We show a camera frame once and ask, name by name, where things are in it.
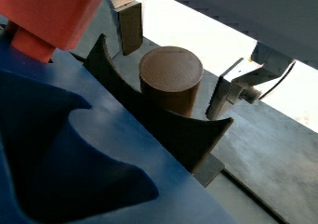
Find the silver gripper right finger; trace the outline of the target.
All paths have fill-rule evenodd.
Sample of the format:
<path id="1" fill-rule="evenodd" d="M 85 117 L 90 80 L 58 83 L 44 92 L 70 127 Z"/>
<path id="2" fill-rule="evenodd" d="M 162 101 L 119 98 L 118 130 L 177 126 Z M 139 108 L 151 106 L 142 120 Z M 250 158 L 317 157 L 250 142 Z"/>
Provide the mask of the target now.
<path id="1" fill-rule="evenodd" d="M 217 120 L 240 99 L 254 103 L 261 97 L 256 86 L 281 77 L 293 63 L 292 57 L 258 42 L 250 58 L 241 58 L 221 75 L 206 117 Z"/>

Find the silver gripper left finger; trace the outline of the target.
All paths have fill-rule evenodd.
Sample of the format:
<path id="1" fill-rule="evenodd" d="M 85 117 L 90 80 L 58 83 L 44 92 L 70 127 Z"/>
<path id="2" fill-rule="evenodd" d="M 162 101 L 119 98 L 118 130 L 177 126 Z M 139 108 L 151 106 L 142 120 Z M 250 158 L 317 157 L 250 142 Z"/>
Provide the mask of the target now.
<path id="1" fill-rule="evenodd" d="M 143 44 L 142 4 L 135 0 L 110 0 L 123 55 L 130 55 Z"/>

